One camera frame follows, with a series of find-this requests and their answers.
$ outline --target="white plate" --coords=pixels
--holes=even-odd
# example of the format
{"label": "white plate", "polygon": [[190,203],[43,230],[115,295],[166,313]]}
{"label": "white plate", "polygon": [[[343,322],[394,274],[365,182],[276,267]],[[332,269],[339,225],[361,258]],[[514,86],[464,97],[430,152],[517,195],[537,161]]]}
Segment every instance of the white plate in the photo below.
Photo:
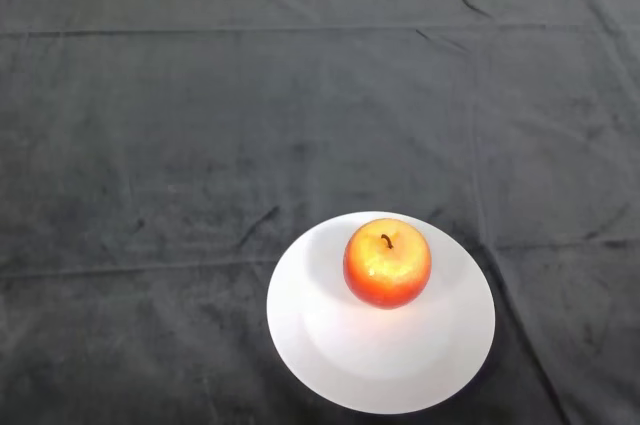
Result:
{"label": "white plate", "polygon": [[[351,235],[385,217],[420,230],[432,255],[424,291],[394,310],[358,300],[342,271]],[[404,215],[359,212],[327,220],[289,247],[271,277],[267,320],[302,383],[339,405],[387,414],[431,407],[462,389],[489,353],[495,311],[480,268],[446,233]]]}

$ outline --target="apple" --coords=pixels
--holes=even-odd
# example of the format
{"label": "apple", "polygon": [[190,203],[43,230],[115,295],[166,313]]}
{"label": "apple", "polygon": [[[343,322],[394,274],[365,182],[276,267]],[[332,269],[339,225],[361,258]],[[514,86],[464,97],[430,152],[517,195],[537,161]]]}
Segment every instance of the apple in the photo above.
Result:
{"label": "apple", "polygon": [[401,220],[360,227],[344,252],[344,278],[361,300],[396,308],[420,295],[431,275],[431,251],[422,234]]}

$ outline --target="dark gray tablecloth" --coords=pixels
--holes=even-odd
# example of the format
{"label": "dark gray tablecloth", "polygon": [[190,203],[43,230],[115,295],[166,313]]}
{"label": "dark gray tablecloth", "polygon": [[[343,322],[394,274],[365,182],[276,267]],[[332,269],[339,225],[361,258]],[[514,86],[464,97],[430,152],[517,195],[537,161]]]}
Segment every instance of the dark gray tablecloth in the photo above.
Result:
{"label": "dark gray tablecloth", "polygon": [[[0,423],[640,423],[640,0],[0,0]],[[332,216],[476,258],[432,409],[316,396],[267,329]]]}

